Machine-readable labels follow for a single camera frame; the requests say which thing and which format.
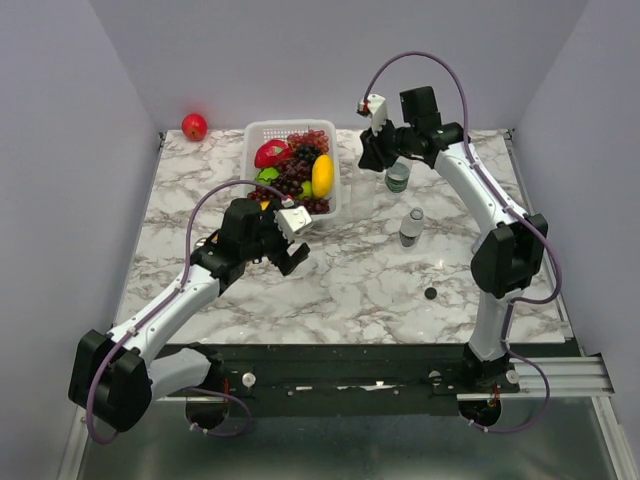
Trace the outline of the clear bottle dark label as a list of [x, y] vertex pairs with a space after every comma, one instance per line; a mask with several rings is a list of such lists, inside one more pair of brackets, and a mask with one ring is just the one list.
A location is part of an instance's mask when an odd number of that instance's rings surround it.
[[411, 248], [419, 241], [424, 224], [424, 211], [419, 207], [412, 208], [403, 218], [398, 232], [400, 243], [404, 248]]

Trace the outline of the black bottle cap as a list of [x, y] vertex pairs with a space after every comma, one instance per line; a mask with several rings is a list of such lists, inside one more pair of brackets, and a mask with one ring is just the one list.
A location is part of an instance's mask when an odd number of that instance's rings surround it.
[[425, 289], [424, 295], [427, 299], [434, 299], [437, 296], [437, 290], [433, 287]]

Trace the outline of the clear plastic bottle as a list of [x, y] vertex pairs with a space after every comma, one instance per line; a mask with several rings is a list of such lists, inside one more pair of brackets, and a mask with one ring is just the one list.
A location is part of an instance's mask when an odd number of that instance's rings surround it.
[[377, 176], [355, 166], [352, 172], [350, 209], [354, 221], [369, 219], [375, 206]]

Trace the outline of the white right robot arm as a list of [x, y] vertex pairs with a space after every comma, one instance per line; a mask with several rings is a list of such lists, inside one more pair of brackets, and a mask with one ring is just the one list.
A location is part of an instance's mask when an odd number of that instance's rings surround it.
[[430, 87], [400, 95], [405, 126], [389, 120], [384, 97], [370, 94], [357, 112], [370, 120], [361, 136], [359, 167], [383, 172], [399, 159], [420, 161], [455, 191], [480, 230], [470, 264], [481, 291], [476, 324], [464, 347], [459, 378], [480, 392], [505, 375], [509, 367], [506, 337], [514, 300], [539, 272], [548, 223], [528, 214], [489, 174], [467, 142], [463, 127], [444, 123]]

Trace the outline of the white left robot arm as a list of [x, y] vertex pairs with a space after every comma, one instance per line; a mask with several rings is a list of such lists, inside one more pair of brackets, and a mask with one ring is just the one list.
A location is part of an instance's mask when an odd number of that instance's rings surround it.
[[97, 420], [126, 432], [153, 401], [183, 389], [214, 393], [222, 380], [215, 354], [202, 346], [166, 357], [160, 351], [240, 279], [248, 264], [268, 260], [282, 275], [291, 274], [310, 252], [307, 244], [291, 246], [311, 224], [307, 209], [290, 199], [272, 200], [266, 207], [235, 199], [221, 227], [199, 247], [188, 248], [182, 274], [159, 297], [106, 333], [87, 332], [77, 346], [68, 396], [84, 408], [90, 434], [97, 433]]

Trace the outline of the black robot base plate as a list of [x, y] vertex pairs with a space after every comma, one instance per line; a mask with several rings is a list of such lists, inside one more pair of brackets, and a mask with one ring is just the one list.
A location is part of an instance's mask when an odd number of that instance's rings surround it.
[[199, 387], [256, 417], [455, 416], [457, 396], [521, 393], [516, 358], [480, 364], [463, 344], [205, 344]]

